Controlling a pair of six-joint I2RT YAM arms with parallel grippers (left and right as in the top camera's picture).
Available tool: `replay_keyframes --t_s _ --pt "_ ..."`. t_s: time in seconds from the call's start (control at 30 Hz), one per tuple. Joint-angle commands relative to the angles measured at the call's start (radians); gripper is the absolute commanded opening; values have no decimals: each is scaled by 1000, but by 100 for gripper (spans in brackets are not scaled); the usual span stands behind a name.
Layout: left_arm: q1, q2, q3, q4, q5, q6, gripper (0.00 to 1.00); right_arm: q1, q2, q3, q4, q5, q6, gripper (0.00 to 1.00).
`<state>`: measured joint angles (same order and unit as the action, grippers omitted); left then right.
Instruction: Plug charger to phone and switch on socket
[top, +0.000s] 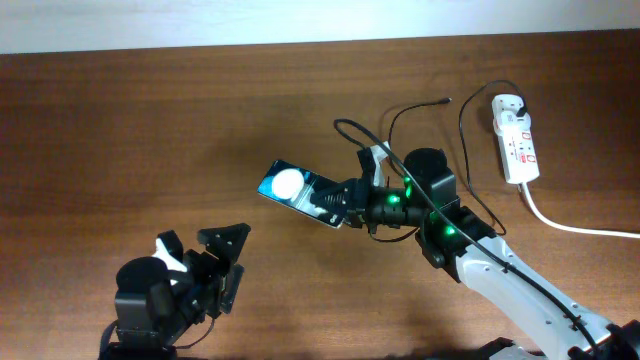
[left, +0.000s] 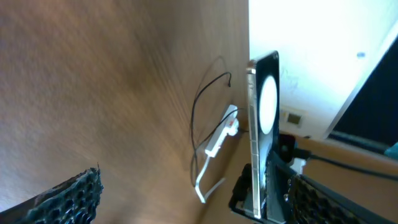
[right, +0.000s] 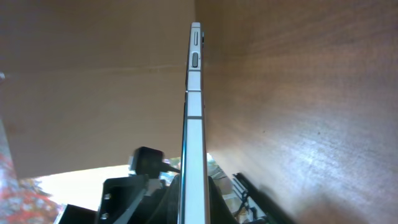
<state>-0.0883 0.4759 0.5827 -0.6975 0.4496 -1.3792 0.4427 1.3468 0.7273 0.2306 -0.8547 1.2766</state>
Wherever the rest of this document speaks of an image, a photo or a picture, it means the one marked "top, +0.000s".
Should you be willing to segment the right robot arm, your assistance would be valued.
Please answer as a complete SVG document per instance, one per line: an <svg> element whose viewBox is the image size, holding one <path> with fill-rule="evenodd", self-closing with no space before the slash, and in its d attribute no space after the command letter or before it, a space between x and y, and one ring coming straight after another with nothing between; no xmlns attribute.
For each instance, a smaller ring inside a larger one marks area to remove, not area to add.
<svg viewBox="0 0 640 360"><path fill-rule="evenodd" d="M374 185L372 156L364 151L358 156L362 176L317 191L312 204L370 232L380 225L417 228L427 261L494 304L546 359L638 358L638 321L616 325L526 265L491 226L461 205L442 151L410 152L399 166L403 188Z"/></svg>

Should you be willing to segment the black smartphone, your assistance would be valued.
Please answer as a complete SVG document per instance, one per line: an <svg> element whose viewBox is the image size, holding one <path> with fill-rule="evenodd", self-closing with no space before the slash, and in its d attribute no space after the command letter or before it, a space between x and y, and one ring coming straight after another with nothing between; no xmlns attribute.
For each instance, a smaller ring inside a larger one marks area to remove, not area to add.
<svg viewBox="0 0 640 360"><path fill-rule="evenodd" d="M275 160L257 192L269 200L312 218L331 228L340 228L343 218L311 203L311 195L336 182L284 160Z"/></svg>

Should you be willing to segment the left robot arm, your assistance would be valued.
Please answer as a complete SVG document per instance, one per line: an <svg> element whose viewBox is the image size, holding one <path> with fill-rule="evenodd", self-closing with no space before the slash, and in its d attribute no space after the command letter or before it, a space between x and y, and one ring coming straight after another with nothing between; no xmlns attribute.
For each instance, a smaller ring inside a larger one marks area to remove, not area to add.
<svg viewBox="0 0 640 360"><path fill-rule="evenodd" d="M104 330L98 357L176 359L176 341L191 326L232 311L250 231L246 223L201 229L202 252L186 251L173 230L158 234L153 255L127 262L116 275L117 319Z"/></svg>

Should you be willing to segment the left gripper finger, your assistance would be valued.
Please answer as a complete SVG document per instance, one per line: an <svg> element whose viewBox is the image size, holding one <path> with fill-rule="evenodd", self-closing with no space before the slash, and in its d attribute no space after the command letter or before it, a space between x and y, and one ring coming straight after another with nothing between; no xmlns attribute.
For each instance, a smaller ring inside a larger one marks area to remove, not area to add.
<svg viewBox="0 0 640 360"><path fill-rule="evenodd" d="M224 288L220 297L220 311L222 313L231 313L244 272L245 268L242 265L235 264L225 277Z"/></svg>
<svg viewBox="0 0 640 360"><path fill-rule="evenodd" d="M218 259L235 264L240 257L251 227L239 223L226 227L205 228L197 232L197 241Z"/></svg>

